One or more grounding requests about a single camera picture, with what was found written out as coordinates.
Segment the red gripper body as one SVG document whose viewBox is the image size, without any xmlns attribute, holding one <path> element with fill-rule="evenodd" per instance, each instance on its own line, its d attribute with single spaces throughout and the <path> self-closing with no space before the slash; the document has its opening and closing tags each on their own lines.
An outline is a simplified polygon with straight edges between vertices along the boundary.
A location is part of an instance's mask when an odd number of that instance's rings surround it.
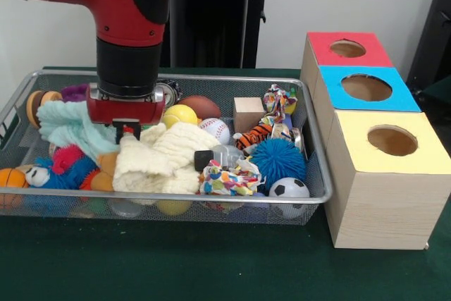
<svg viewBox="0 0 451 301">
<path fill-rule="evenodd" d="M 156 86 L 148 97 L 117 99 L 100 92 L 97 84 L 89 84 L 86 95 L 87 112 L 93 123 L 114 122 L 158 124 L 165 108 L 163 88 Z"/>
</svg>

